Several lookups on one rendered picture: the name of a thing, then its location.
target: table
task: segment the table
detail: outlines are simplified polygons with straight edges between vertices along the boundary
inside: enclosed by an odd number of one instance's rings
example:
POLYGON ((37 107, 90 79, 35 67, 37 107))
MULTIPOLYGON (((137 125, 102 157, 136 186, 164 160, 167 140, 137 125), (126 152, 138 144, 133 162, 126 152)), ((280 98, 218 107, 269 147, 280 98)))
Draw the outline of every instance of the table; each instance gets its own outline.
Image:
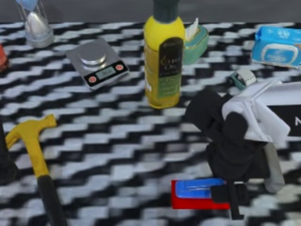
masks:
MULTIPOLYGON (((279 24, 300 26, 300 24, 279 24)), ((0 116, 10 131, 27 119, 56 116, 58 126, 40 136, 51 175, 71 226, 229 226, 226 211, 172 210, 170 180, 209 177, 208 140, 183 117, 198 90, 228 91, 226 78, 246 66, 259 80, 300 81, 300 71, 250 63, 247 41, 258 24, 204 24, 208 51, 183 68, 176 107, 147 106, 143 77, 143 24, 53 24, 55 43, 25 45, 22 24, 1 24, 0 41, 11 68, 0 78, 0 116), (131 73, 117 84, 90 92, 64 52, 98 37, 106 39, 131 73)), ((240 208, 247 226, 291 226, 301 212, 301 143, 278 147, 287 185, 276 195, 261 181, 248 184, 250 206, 240 208)), ((1 226, 44 226, 47 218, 22 143, 10 150, 20 178, 0 187, 1 226)))

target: scale display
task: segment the scale display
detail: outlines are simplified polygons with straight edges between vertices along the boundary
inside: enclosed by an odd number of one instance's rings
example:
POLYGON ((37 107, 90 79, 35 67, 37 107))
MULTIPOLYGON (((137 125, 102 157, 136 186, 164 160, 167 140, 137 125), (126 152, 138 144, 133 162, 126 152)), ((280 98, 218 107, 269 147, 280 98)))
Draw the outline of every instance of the scale display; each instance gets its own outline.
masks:
POLYGON ((110 66, 101 71, 96 72, 95 75, 97 76, 98 79, 103 79, 103 78, 105 78, 107 76, 111 76, 115 73, 116 73, 116 71, 114 70, 114 68, 110 66))

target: digital scale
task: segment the digital scale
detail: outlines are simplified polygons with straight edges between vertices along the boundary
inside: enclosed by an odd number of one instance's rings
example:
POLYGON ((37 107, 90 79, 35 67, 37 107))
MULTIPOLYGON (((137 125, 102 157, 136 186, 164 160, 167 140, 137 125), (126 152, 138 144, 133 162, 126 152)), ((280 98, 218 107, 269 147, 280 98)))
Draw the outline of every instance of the digital scale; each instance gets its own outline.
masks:
POLYGON ((112 83, 129 72, 128 67, 103 38, 69 50, 66 56, 91 89, 112 83))

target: white robot arm casing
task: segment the white robot arm casing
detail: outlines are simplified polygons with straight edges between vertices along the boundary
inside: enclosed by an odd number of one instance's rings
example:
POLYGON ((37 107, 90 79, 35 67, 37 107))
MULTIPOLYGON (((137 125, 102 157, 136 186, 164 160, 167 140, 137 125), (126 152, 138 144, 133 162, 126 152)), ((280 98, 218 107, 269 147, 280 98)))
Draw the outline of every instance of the white robot arm casing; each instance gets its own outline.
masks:
POLYGON ((224 119, 231 112, 240 113, 246 118, 249 128, 245 139, 272 143, 283 142, 289 135, 291 127, 295 126, 295 124, 292 125, 295 117, 301 116, 301 82, 254 83, 223 105, 224 119), (279 114, 272 110, 275 106, 281 106, 281 112, 283 112, 286 111, 283 107, 289 105, 299 106, 300 112, 289 112, 288 117, 280 118, 279 114))

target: yellow bottle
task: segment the yellow bottle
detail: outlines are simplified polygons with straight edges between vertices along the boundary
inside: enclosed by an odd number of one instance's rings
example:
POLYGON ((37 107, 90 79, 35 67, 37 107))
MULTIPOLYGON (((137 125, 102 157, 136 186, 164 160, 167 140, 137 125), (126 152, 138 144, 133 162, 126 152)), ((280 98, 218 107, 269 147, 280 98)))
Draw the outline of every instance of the yellow bottle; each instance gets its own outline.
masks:
POLYGON ((145 93, 151 107, 175 106, 180 98, 185 28, 179 0, 153 0, 154 14, 144 27, 145 93))

